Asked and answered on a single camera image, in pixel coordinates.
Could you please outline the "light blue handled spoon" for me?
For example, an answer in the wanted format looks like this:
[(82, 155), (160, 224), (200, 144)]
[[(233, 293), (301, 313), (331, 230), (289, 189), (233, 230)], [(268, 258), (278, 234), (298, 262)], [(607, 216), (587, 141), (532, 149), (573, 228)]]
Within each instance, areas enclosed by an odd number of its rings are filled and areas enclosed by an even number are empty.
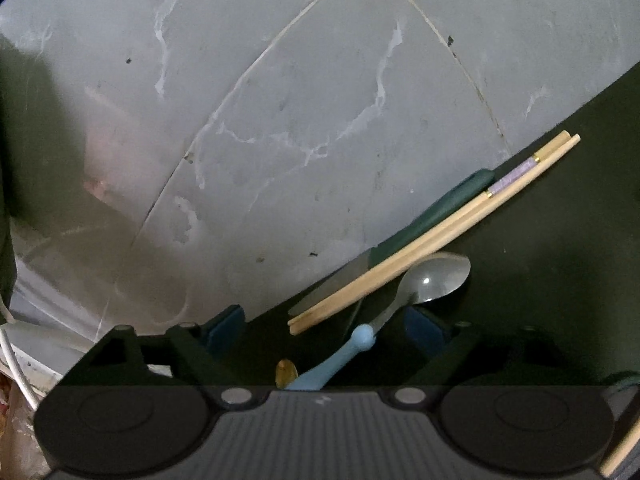
[(400, 308), (448, 296), (458, 290), (470, 274), (471, 260), (452, 252), (435, 252), (417, 262), (402, 277), (394, 300), (373, 321), (358, 325), (341, 348), (301, 374), (285, 390), (321, 390), (355, 356), (374, 346), (378, 332)]

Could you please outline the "black tray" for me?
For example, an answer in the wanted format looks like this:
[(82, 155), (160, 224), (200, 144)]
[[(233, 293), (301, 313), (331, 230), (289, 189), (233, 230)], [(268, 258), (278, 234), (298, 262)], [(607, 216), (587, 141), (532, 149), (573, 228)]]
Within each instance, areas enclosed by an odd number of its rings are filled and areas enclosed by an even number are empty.
[(628, 70), (563, 128), (579, 144), (450, 250), (471, 279), (444, 311), (520, 341), (562, 373), (599, 380), (639, 367), (639, 73)]

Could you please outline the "wooden chopstick middle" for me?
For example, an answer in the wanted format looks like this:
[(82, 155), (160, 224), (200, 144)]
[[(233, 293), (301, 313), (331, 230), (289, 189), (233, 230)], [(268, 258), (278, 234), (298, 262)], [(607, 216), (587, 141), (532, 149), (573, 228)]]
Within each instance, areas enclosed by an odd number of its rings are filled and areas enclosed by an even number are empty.
[(605, 478), (610, 478), (620, 465), (626, 460), (640, 441), (640, 418), (638, 418), (629, 428), (620, 443), (614, 448), (610, 455), (600, 466), (600, 474)]

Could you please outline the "teal handled gold utensil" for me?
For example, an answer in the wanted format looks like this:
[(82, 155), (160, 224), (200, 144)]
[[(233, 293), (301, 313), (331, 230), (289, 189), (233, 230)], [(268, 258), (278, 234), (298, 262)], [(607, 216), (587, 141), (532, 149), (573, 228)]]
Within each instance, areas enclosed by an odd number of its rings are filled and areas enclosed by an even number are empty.
[(298, 378), (295, 364), (290, 360), (280, 360), (276, 367), (276, 386), (284, 389)]

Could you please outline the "green handled knife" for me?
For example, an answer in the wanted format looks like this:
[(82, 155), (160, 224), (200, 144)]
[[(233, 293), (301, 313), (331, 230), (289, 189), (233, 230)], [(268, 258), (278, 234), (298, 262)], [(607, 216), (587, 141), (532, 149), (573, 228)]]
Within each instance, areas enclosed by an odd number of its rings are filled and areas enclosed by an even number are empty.
[(384, 240), (384, 242), (365, 250), (354, 260), (346, 263), (314, 286), (308, 294), (288, 310), (288, 315), (297, 316), (302, 314), (315, 304), (318, 304), (322, 299), (331, 296), (334, 292), (356, 280), (364, 272), (406, 247), (433, 226), (445, 220), (450, 214), (469, 203), (472, 198), (489, 188), (489, 185), (494, 181), (494, 170), (482, 168), (473, 172), (436, 202), (432, 203), (431, 206), (428, 206), (408, 226), (405, 226), (396, 234)]

